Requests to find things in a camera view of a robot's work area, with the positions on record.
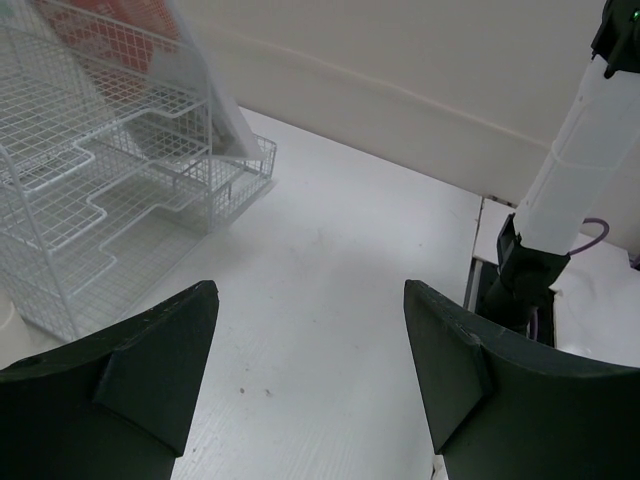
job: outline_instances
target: black clamp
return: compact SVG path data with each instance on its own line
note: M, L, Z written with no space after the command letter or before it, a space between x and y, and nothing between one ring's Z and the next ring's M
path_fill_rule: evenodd
M618 70L640 73L640 0L608 0L591 48L609 63L606 78Z
M571 257L524 247L516 234L513 217L507 218L498 237L500 276L481 300L478 313L524 334L534 311L545 306L549 287Z
M522 245L512 214L498 237L500 281L514 298L541 307L549 287L558 279L571 257L541 252Z

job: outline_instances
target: black mount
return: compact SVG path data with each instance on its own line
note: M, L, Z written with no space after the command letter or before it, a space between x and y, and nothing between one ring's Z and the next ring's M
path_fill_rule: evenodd
M609 63L606 78L619 70L640 73L640 0L607 0L591 48Z
M571 257L524 247L513 225L514 216L507 218L498 237L500 277L482 300L478 313L524 334L533 312L545 306L549 287Z
M640 369L530 342L407 281L404 312L450 480L638 478Z
M0 479L169 480L218 316L200 282L135 317L0 370Z

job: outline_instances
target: white wall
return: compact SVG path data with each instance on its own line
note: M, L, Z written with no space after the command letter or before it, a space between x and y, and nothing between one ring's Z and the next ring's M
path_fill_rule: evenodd
M573 101L604 0L178 3L242 105L518 202ZM593 212L634 251L638 181L640 150Z

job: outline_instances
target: cable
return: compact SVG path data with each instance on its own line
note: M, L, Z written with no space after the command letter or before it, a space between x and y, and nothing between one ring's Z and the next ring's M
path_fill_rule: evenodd
M569 255L577 255L578 253L582 253L585 250L589 250L591 247L594 247L600 242L602 242L605 238L607 238L607 235L609 235L609 231L611 230L611 227L605 220L601 218L589 217L589 218L585 218L584 222L582 222L583 225L587 223L597 223L598 225L602 226L602 233L598 235L596 238L594 238L593 240L591 240L589 243L586 243L585 245L578 247L575 250L571 250L569 252Z

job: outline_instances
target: wire shelf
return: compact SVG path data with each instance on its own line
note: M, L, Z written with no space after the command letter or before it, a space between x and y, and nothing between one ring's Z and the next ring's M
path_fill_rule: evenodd
M210 96L151 78L126 57L151 58L144 49L153 47L195 55L189 45L54 0L7 4L0 283L25 319L70 341L121 319L243 211L270 182L276 147L258 137L263 158L217 156L226 140ZM33 5L65 13L56 33ZM95 28L124 35L120 58L75 41ZM61 42L61 32L77 38Z

